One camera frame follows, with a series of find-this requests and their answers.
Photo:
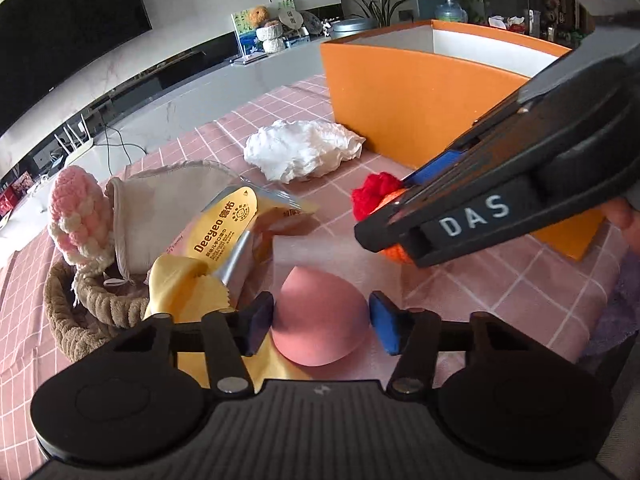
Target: pink makeup sponge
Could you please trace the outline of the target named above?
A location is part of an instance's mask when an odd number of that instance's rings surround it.
[[[323,366],[345,357],[366,338],[369,307],[351,283],[321,270],[294,267],[273,313],[273,342],[284,357]]]

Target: black tv screen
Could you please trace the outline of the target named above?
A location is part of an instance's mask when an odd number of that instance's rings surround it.
[[[74,72],[150,29],[142,0],[0,2],[0,135]]]

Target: teddy bear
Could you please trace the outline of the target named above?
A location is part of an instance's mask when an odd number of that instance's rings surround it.
[[[254,28],[258,28],[262,22],[269,19],[269,11],[264,5],[259,5],[249,10],[248,18]]]

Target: human hand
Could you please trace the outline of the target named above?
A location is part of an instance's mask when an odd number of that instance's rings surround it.
[[[640,212],[633,209],[621,196],[605,202],[600,209],[622,231],[629,248],[640,254]]]

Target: yellow label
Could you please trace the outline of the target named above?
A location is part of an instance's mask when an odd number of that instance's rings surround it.
[[[214,272],[231,254],[238,238],[254,219],[258,200],[250,187],[220,199],[202,213],[189,233],[185,256],[197,258]]]

